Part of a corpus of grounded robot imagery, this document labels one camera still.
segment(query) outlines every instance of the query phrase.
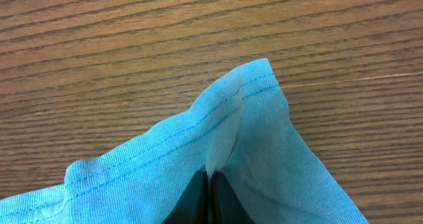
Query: knit fabric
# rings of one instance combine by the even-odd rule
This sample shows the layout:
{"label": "knit fabric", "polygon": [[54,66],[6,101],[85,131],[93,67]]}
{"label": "knit fabric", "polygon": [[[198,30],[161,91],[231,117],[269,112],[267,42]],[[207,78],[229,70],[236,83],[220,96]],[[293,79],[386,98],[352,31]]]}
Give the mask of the knit fabric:
{"label": "knit fabric", "polygon": [[225,173],[256,223],[367,223],[292,126],[267,59],[230,71],[145,134],[74,162],[64,184],[1,200],[0,223],[161,223],[204,166]]}

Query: blue thread seam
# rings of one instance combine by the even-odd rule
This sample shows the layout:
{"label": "blue thread seam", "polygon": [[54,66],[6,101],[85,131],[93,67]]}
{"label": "blue thread seam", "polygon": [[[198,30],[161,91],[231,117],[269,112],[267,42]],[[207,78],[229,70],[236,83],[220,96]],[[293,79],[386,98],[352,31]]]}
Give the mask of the blue thread seam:
{"label": "blue thread seam", "polygon": [[[256,91],[256,92],[254,92],[254,93],[252,93],[252,94],[249,94],[249,95],[247,95],[247,96],[244,96],[243,98],[242,98],[242,100],[244,100],[244,99],[246,99],[246,98],[248,98],[248,97],[250,97],[250,96],[253,96],[253,95],[256,95],[256,94],[260,94],[260,93],[262,93],[262,92],[264,92],[264,91],[267,91],[267,90],[269,90],[269,89],[273,89],[274,87],[279,87],[279,85],[272,85],[272,86],[269,86],[269,87],[266,87],[266,88],[264,88],[264,89],[260,89],[259,91]],[[135,169],[133,169],[133,170],[131,170],[131,171],[129,171],[129,172],[127,172],[126,174],[123,174],[123,175],[121,175],[121,176],[117,176],[116,178],[113,178],[112,180],[109,180],[108,182],[105,182],[104,184],[100,184],[100,185],[98,185],[98,186],[95,186],[95,187],[92,187],[91,189],[88,189],[87,191],[85,191],[85,192],[82,192],[82,193],[80,193],[80,194],[77,194],[76,196],[74,196],[74,197],[72,197],[72,198],[69,198],[68,200],[66,200],[66,202],[63,204],[63,207],[62,207],[62,209],[59,211],[59,212],[57,212],[56,214],[54,214],[54,215],[52,215],[52,216],[49,216],[49,217],[44,217],[44,218],[42,218],[42,219],[37,219],[37,220],[34,220],[34,221],[28,221],[28,222],[25,222],[25,223],[22,223],[22,224],[31,224],[31,223],[35,223],[35,222],[37,222],[37,221],[42,221],[42,220],[46,220],[46,219],[49,219],[49,218],[53,218],[53,217],[55,217],[55,216],[57,216],[57,215],[59,215],[64,209],[65,209],[65,206],[66,206],[66,204],[69,202],[69,201],[71,201],[71,200],[74,200],[75,198],[78,198],[79,196],[83,196],[83,195],[85,195],[85,194],[88,194],[88,193],[90,193],[90,192],[92,192],[92,191],[94,191],[94,190],[97,190],[97,189],[99,189],[99,188],[101,188],[101,187],[103,187],[103,186],[106,186],[107,184],[110,184],[111,182],[114,182],[115,180],[117,180],[117,179],[120,179],[120,178],[123,178],[123,177],[125,177],[125,176],[127,176],[127,175],[130,175],[131,173],[133,173],[134,171],[136,171],[136,170],[139,170],[139,169],[142,169],[142,168],[144,168],[144,167],[146,167],[146,166],[148,166],[148,165],[150,165],[150,164],[152,164],[152,163],[154,163],[154,162],[156,162],[156,161],[158,161],[158,160],[160,160],[160,159],[162,159],[163,157],[166,157],[167,155],[170,155],[171,153],[173,153],[173,152],[175,152],[175,151],[177,151],[177,150],[179,150],[179,149],[182,149],[182,148],[184,148],[184,147],[186,147],[187,145],[189,145],[189,144],[191,144],[191,143],[193,143],[193,142],[195,142],[195,141],[197,141],[197,140],[199,140],[199,139],[201,139],[201,138],[203,138],[204,136],[206,136],[207,134],[209,134],[211,131],[213,131],[216,127],[218,127],[223,121],[225,121],[226,120],[226,118],[228,118],[228,117],[230,117],[230,116],[232,116],[232,115],[234,115],[235,113],[237,113],[238,111],[239,111],[239,109],[241,108],[241,106],[242,106],[242,104],[240,104],[232,113],[230,113],[230,114],[228,114],[228,115],[226,115],[226,116],[224,116],[224,117],[222,117],[214,126],[212,126],[208,131],[206,131],[205,133],[203,133],[202,135],[200,135],[200,136],[198,136],[197,138],[195,138],[195,139],[193,139],[193,140],[191,140],[191,141],[189,141],[189,142],[187,142],[187,143],[185,143],[184,145],[181,145],[181,146],[179,146],[179,147],[176,147],[176,148],[174,148],[174,149],[171,149],[170,151],[168,151],[167,153],[165,153],[165,154],[163,154],[163,155],[161,155],[161,156],[159,156],[159,157],[157,157],[156,159],[153,159],[153,160],[151,160],[151,161],[149,161],[149,162],[147,162],[147,163],[145,163],[144,165],[141,165],[140,167],[137,167],[137,168],[135,168]]]}
{"label": "blue thread seam", "polygon": [[[189,127],[189,128],[186,128],[186,129],[184,129],[184,130],[181,130],[181,131],[179,131],[179,132],[177,132],[177,133],[175,133],[175,134],[173,134],[173,135],[170,135],[170,136],[168,136],[168,137],[166,137],[164,140],[162,140],[162,141],[160,141],[160,142],[158,142],[156,145],[153,145],[152,147],[149,147],[149,148],[147,148],[146,150],[143,150],[143,151],[140,151],[139,153],[136,153],[135,155],[133,155],[132,157],[130,157],[130,158],[128,158],[128,159],[126,159],[126,160],[124,160],[124,161],[121,161],[120,163],[117,163],[117,164],[115,164],[115,165],[112,165],[111,167],[108,167],[108,168],[105,168],[105,169],[103,169],[103,170],[100,170],[100,171],[98,171],[98,172],[96,172],[95,174],[92,174],[92,175],[90,175],[90,176],[86,176],[86,177],[84,177],[84,178],[80,178],[80,179],[78,179],[78,180],[74,180],[74,181],[71,181],[71,182],[69,182],[69,183],[67,183],[67,184],[65,184],[65,187],[66,186],[69,186],[69,185],[71,185],[71,184],[75,184],[75,183],[78,183],[78,182],[81,182],[81,181],[84,181],[84,180],[86,180],[86,179],[88,179],[88,178],[91,178],[91,177],[94,177],[94,176],[97,176],[97,175],[99,175],[99,174],[101,174],[102,172],[104,172],[104,171],[106,171],[106,170],[110,170],[110,169],[112,169],[112,168],[114,168],[114,167],[118,167],[118,166],[120,166],[121,164],[123,164],[123,163],[125,163],[125,162],[128,162],[128,161],[130,161],[130,160],[132,160],[132,159],[134,159],[135,157],[137,157],[138,155],[141,155],[141,154],[143,154],[143,153],[145,153],[145,152],[147,152],[147,151],[149,151],[149,150],[151,150],[151,149],[153,149],[153,148],[155,148],[155,147],[157,147],[157,146],[159,146],[159,145],[161,145],[161,144],[163,144],[164,142],[166,142],[167,140],[169,140],[169,139],[171,139],[171,138],[174,138],[174,137],[176,137],[176,136],[178,136],[178,135],[180,135],[181,133],[184,133],[184,132],[186,132],[186,131],[189,131],[189,130],[191,130],[191,129],[193,129],[193,128],[195,128],[196,126],[198,126],[201,122],[203,122],[208,116],[210,116],[210,114],[212,114],[212,112],[214,112],[216,109],[218,109],[223,103],[225,103],[225,102],[227,102],[229,99],[231,99],[231,98],[233,98],[237,93],[239,93],[239,91],[241,90],[241,88],[243,88],[244,86],[246,86],[246,85],[249,85],[249,84],[251,84],[251,83],[253,83],[253,82],[255,82],[255,81],[257,81],[257,80],[259,80],[259,79],[263,79],[263,78],[265,78],[265,77],[268,77],[268,76],[272,76],[272,75],[274,75],[273,73],[269,73],[269,74],[267,74],[267,75],[263,75],[263,76],[260,76],[260,77],[257,77],[257,78],[255,78],[255,79],[252,79],[252,80],[250,80],[250,81],[248,81],[248,82],[246,82],[246,83],[243,83],[236,91],[235,91],[235,93],[233,93],[231,96],[229,96],[229,97],[227,97],[224,101],[222,101],[222,102],[220,102],[216,107],[214,107],[214,108],[212,108],[200,121],[198,121],[196,124],[194,124],[193,126],[191,126],[191,127]],[[28,211],[35,211],[35,210],[37,210],[37,209],[42,209],[42,208],[44,208],[44,207],[48,207],[48,206],[51,206],[51,205],[55,205],[55,204],[58,204],[58,203],[60,203],[60,202],[62,202],[63,200],[61,200],[61,201],[59,201],[59,202],[55,202],[55,203],[52,203],[52,204],[46,204],[46,205],[42,205],[42,206],[39,206],[39,207],[35,207],[35,208],[29,208],[29,209],[24,209],[24,210],[19,210],[19,211],[14,211],[14,212],[12,212],[12,213],[8,213],[8,214],[3,214],[3,215],[0,215],[0,217],[5,217],[5,216],[9,216],[9,215],[15,215],[15,214],[18,214],[18,213],[21,213],[21,212],[28,212]]]}

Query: blue garment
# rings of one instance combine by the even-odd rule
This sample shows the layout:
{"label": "blue garment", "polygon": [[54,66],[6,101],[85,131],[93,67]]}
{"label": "blue garment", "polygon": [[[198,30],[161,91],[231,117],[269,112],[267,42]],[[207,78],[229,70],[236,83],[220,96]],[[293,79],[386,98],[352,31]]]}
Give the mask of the blue garment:
{"label": "blue garment", "polygon": [[225,173],[258,224],[368,223],[291,125],[267,59],[232,70],[145,134],[74,162],[64,184],[1,200],[0,223],[160,223],[204,165]]}

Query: fabric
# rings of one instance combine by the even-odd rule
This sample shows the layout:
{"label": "fabric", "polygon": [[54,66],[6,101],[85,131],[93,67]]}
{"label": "fabric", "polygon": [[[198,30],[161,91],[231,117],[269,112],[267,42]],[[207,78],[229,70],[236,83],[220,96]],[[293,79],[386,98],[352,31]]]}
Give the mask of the fabric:
{"label": "fabric", "polygon": [[230,71],[189,110],[95,159],[64,184],[0,201],[0,223],[160,223],[196,170],[222,170],[260,223],[367,223],[289,120],[267,59]]}

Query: wooden table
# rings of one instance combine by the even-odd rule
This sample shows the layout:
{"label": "wooden table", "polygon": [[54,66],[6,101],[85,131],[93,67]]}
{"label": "wooden table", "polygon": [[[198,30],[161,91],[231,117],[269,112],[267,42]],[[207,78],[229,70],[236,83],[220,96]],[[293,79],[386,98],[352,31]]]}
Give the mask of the wooden table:
{"label": "wooden table", "polygon": [[0,196],[63,182],[267,57],[370,223],[423,222],[423,0],[0,0]]}

